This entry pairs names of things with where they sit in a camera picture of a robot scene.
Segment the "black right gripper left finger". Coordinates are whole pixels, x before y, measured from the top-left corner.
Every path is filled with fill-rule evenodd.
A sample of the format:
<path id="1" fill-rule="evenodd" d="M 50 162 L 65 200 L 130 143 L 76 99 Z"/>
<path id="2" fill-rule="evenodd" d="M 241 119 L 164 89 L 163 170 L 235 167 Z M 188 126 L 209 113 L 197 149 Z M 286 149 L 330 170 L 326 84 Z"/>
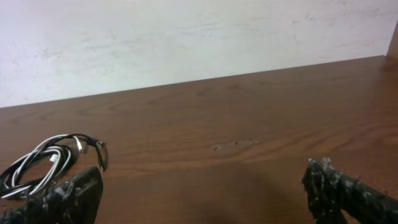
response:
<path id="1" fill-rule="evenodd" d="M 18 208 L 1 214 L 4 224 L 94 224 L 103 194 L 103 180 L 97 167 L 28 199 Z"/>

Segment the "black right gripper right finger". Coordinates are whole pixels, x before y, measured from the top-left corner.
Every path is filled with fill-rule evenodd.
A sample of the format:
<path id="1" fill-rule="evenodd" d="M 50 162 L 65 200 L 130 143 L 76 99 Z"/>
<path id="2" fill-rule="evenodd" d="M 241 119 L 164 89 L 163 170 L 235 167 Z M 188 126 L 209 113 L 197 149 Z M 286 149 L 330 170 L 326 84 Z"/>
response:
<path id="1" fill-rule="evenodd" d="M 315 223 L 346 223 L 346 212 L 358 223 L 397 224 L 397 200 L 362 183 L 330 164 L 308 160 L 301 178 Z"/>

